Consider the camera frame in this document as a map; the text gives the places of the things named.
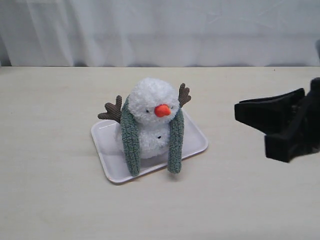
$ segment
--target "orange carrot nose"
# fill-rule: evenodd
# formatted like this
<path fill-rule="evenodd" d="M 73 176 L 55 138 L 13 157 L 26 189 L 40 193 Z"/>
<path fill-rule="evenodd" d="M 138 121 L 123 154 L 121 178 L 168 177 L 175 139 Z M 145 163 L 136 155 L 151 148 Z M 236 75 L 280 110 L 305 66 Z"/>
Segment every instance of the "orange carrot nose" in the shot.
<path fill-rule="evenodd" d="M 154 114 L 159 118 L 168 116 L 170 115 L 170 113 L 171 113 L 170 108 L 166 104 L 161 104 L 154 109 Z"/>

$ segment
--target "tray rim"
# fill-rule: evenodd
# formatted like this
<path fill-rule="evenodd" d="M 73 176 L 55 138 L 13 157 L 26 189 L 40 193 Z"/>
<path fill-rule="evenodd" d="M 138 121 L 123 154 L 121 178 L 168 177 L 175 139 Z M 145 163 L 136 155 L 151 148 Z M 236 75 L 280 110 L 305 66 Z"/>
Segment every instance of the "tray rim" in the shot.
<path fill-rule="evenodd" d="M 188 118 L 188 120 L 193 124 L 193 126 L 196 128 L 196 130 L 199 132 L 199 134 L 201 135 L 201 137 L 204 139 L 204 145 L 202 148 L 200 148 L 199 150 L 193 152 L 193 153 L 190 153 L 186 156 L 183 156 L 182 157 L 182 161 L 187 159 L 187 158 L 190 158 L 192 156 L 195 156 L 195 155 L 198 155 L 202 152 L 204 152 L 208 146 L 209 146 L 209 140 L 207 139 L 207 137 L 204 135 L 204 133 L 200 130 L 200 128 L 195 124 L 195 122 L 192 120 L 192 118 L 190 117 L 190 115 L 184 110 L 184 109 L 181 109 L 183 114 Z M 126 183 L 126 182 L 129 182 L 133 179 L 137 179 L 143 175 L 146 175 L 146 174 L 149 174 L 151 172 L 154 172 L 156 170 L 161 170 L 162 168 L 166 167 L 168 164 L 165 162 L 165 163 L 161 163 L 161 164 L 158 164 L 158 165 L 155 165 L 153 167 L 150 167 L 150 168 L 147 168 L 146 170 L 144 171 L 141 171 L 140 174 L 138 176 L 127 176 L 125 178 L 122 178 L 121 180 L 115 180 L 114 178 L 112 178 L 110 176 L 110 173 L 108 172 L 108 168 L 106 166 L 106 163 L 104 161 L 104 158 L 103 158 L 103 155 L 101 154 L 101 151 L 100 151 L 100 147 L 99 147 L 99 144 L 98 144 L 98 139 L 96 138 L 95 134 L 94 134 L 94 130 L 97 128 L 97 125 L 100 125 L 101 123 L 104 123 L 104 122 L 113 122 L 109 125 L 106 125 L 106 127 L 109 127 L 109 126 L 112 126 L 112 125 L 116 125 L 118 124 L 117 122 L 113 121 L 113 120 L 101 120 L 101 121 L 98 121 L 96 122 L 92 127 L 91 127 L 91 136 L 92 136 L 92 139 L 93 139 L 93 142 L 94 142 L 94 145 L 95 145 L 95 149 L 98 153 L 98 156 L 100 158 L 100 162 L 102 164 L 102 168 L 103 168 L 103 171 L 104 171 L 104 174 L 106 176 L 106 178 L 114 183 L 114 184 L 123 184 L 123 183 Z"/>

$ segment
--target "white table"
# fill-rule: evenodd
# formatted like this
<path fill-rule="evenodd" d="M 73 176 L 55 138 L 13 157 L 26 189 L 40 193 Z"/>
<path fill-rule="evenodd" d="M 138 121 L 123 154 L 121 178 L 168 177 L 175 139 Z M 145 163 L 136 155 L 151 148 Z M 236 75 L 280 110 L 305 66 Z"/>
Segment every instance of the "white table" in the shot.
<path fill-rule="evenodd" d="M 184 108 L 209 140 L 124 185 L 103 172 L 90 129 L 105 102 L 155 77 L 190 87 Z M 320 67 L 0 68 L 1 240 L 318 240 L 320 153 L 265 157 L 238 101 L 305 88 Z"/>

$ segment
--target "green knit scarf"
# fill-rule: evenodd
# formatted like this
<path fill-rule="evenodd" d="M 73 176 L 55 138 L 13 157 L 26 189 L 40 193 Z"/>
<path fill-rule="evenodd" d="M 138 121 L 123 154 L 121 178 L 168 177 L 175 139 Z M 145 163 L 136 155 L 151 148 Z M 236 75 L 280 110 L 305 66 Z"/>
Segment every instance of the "green knit scarf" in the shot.
<path fill-rule="evenodd" d="M 126 98 L 121 110 L 121 136 L 125 161 L 133 177 L 140 173 L 140 142 L 137 122 L 128 109 L 129 97 Z M 170 122 L 170 140 L 167 169 L 178 174 L 181 170 L 182 146 L 184 141 L 184 115 L 179 107 L 174 119 Z"/>

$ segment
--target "white rectangular tray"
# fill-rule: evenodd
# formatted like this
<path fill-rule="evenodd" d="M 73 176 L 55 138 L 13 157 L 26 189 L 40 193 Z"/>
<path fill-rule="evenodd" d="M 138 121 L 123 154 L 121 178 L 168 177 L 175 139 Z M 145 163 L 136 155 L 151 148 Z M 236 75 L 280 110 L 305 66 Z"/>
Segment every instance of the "white rectangular tray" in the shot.
<path fill-rule="evenodd" d="M 182 112 L 184 116 L 182 159 L 186 159 L 206 150 L 209 142 L 188 114 L 184 110 Z M 99 121 L 92 126 L 91 134 L 107 179 L 114 184 L 121 184 L 134 177 L 130 175 L 125 156 L 118 149 L 114 139 L 117 124 L 119 123 L 113 120 Z M 149 159 L 141 159 L 140 174 L 136 178 L 167 166 L 167 161 L 167 153 Z"/>

